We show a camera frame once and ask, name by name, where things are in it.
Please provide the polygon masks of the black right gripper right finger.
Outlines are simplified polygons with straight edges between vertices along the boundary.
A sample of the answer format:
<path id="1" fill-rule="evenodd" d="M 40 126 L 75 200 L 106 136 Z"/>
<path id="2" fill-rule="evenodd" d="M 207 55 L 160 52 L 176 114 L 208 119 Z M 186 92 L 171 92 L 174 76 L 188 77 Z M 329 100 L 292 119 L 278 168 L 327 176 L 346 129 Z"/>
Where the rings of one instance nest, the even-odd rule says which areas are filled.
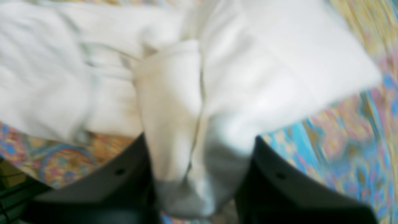
<path id="1" fill-rule="evenodd" d="M 370 206 L 317 183 L 255 139 L 250 169 L 235 194 L 240 224 L 376 224 Z"/>

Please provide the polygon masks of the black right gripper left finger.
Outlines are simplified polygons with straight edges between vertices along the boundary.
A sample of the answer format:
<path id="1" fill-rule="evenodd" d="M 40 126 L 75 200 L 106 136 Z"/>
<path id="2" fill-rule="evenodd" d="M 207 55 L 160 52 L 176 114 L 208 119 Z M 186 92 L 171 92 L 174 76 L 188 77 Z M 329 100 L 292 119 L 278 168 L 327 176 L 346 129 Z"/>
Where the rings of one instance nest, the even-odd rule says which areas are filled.
<path id="1" fill-rule="evenodd" d="M 145 135 L 87 177 L 34 197 L 22 223 L 161 224 Z"/>

